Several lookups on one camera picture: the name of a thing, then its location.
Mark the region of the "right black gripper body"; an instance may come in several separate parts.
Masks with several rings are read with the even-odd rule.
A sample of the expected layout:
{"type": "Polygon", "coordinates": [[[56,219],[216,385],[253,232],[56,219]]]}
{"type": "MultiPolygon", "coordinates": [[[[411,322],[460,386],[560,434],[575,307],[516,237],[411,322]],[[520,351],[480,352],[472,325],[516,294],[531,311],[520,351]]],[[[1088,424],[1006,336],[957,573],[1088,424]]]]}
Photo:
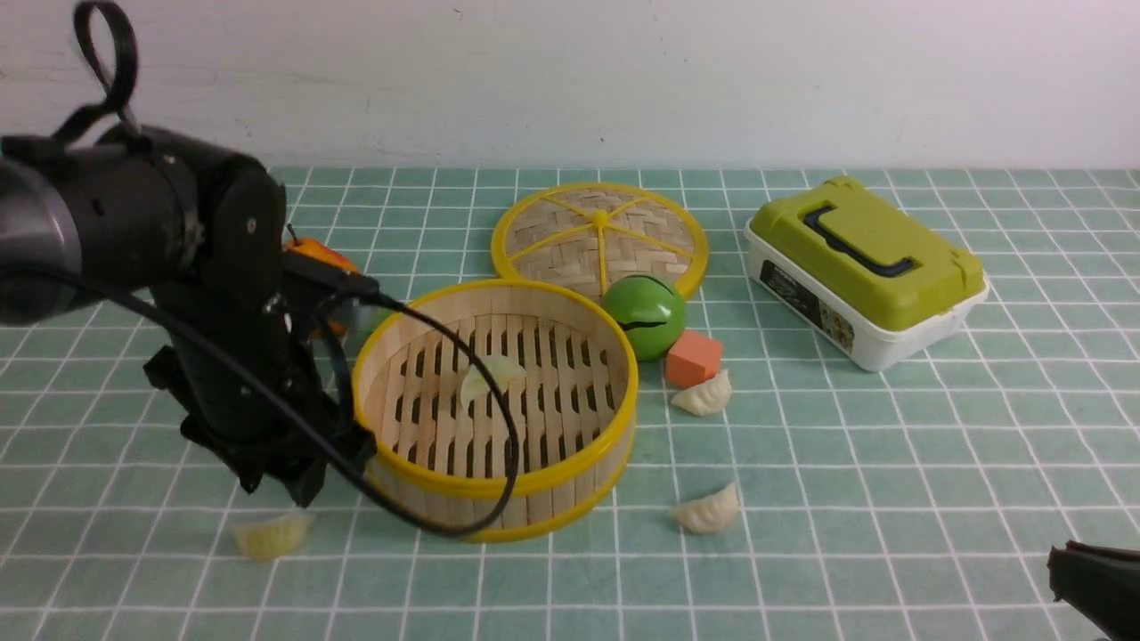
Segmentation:
{"type": "Polygon", "coordinates": [[[1047,557],[1054,601],[1082,612],[1109,640],[1139,638],[1139,552],[1066,542],[1047,557]]]}

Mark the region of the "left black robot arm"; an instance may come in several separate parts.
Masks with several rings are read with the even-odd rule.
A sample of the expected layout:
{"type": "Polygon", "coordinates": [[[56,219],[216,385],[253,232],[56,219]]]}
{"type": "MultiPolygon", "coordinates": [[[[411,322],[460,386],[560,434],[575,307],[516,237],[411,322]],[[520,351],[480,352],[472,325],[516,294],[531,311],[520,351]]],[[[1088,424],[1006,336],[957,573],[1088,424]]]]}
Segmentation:
{"type": "Polygon", "coordinates": [[[351,401],[326,393],[314,362],[319,324],[347,325],[329,303],[367,279],[282,244],[286,190],[241,151],[162,127],[129,141],[114,125],[89,149],[36,137],[5,141],[3,265],[42,263],[132,293],[206,336],[280,396],[172,334],[142,366],[184,407],[182,435],[253,492],[278,480],[299,508],[324,486],[329,451],[363,482],[376,447],[351,401]]]}

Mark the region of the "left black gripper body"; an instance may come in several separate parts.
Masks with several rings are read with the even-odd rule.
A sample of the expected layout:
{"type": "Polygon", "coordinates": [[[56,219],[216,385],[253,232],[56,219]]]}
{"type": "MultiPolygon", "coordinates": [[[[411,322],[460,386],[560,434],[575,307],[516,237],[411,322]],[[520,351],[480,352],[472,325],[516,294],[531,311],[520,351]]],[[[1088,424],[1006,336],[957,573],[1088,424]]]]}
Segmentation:
{"type": "Polygon", "coordinates": [[[187,411],[184,438],[212,451],[243,490],[256,490],[272,478],[298,508],[308,508],[329,466],[317,435],[347,460],[355,478],[363,477],[375,453],[350,407],[326,393],[314,362],[316,317],[326,320],[337,308],[301,310],[282,300],[285,190],[256,159],[241,153],[184,153],[182,159],[197,182],[203,240],[188,271],[150,289],[154,303],[279,393],[308,430],[182,336],[172,336],[145,373],[187,411]]]}

